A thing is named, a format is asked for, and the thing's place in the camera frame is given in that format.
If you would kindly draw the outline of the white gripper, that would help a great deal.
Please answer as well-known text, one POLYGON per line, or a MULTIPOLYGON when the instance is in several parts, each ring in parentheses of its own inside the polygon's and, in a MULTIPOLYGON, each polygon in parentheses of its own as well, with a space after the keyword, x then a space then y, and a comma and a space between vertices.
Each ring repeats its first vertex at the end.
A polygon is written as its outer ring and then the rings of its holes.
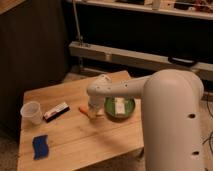
POLYGON ((95 108, 102 108, 104 105, 104 98, 98 96, 90 96, 88 101, 89 106, 91 107, 88 111, 88 115, 91 119, 97 117, 97 110, 95 108))

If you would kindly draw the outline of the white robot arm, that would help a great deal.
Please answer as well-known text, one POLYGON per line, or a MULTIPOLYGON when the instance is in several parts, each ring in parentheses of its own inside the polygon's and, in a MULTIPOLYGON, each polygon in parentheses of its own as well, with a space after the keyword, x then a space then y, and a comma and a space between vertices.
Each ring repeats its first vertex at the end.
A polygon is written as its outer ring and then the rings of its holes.
POLYGON ((101 75, 87 87, 90 106, 105 97, 141 100, 146 171, 205 171, 199 114, 203 93, 195 73, 176 69, 117 83, 101 75))

